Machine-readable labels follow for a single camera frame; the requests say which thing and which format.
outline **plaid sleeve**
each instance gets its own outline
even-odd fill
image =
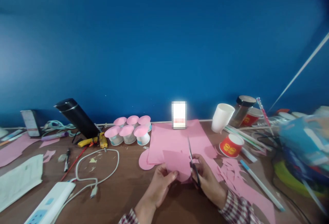
[[[228,191],[224,208],[218,210],[225,220],[230,224],[261,224],[262,222],[255,216],[254,208],[243,197],[238,197]]]
[[[122,216],[118,224],[139,224],[134,210],[131,209],[129,214],[125,214],[124,216]]]

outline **scissors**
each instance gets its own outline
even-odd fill
[[[196,174],[196,177],[198,179],[198,182],[195,181],[194,178],[192,178],[192,180],[196,183],[196,185],[198,186],[199,188],[199,191],[202,193],[202,189],[201,189],[201,183],[200,183],[200,178],[199,178],[199,173],[198,173],[198,170],[196,169],[196,166],[194,165],[193,161],[192,161],[192,150],[191,150],[191,144],[190,144],[190,139],[189,137],[187,137],[187,141],[188,141],[188,147],[190,149],[190,156],[191,156],[191,161],[190,161],[190,167],[194,170],[195,174]]]

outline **person's left hand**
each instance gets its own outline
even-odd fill
[[[135,214],[141,224],[151,223],[155,210],[163,203],[170,184],[178,172],[167,172],[166,164],[159,165],[144,196],[135,207]]]

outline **white power strip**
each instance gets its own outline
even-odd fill
[[[51,224],[75,187],[71,182],[58,182],[24,224]]]

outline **glue gun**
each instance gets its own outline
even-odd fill
[[[99,142],[99,145],[101,149],[107,149],[107,138],[104,136],[104,132],[100,133],[97,137],[82,140],[81,142],[78,143],[78,146],[80,148],[90,144],[90,146],[97,144]]]

